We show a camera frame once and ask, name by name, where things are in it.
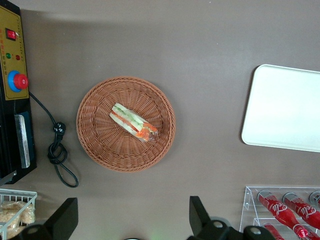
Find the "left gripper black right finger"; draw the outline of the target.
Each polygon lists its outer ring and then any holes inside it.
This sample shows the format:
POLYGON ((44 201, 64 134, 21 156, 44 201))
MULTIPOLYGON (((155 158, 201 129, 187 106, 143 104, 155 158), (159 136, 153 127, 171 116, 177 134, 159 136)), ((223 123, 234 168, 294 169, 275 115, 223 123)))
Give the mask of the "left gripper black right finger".
POLYGON ((199 196, 189 197, 189 224, 193 235, 188 240, 241 239, 241 233, 227 219, 207 213, 199 196))

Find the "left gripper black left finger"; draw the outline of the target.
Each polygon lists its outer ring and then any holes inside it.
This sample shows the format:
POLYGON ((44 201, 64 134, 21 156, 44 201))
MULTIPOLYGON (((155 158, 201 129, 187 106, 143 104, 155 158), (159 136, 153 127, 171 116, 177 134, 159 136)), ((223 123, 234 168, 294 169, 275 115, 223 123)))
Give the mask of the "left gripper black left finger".
POLYGON ((44 224, 27 227, 23 240, 69 240, 79 223, 78 199, 67 198, 44 224))

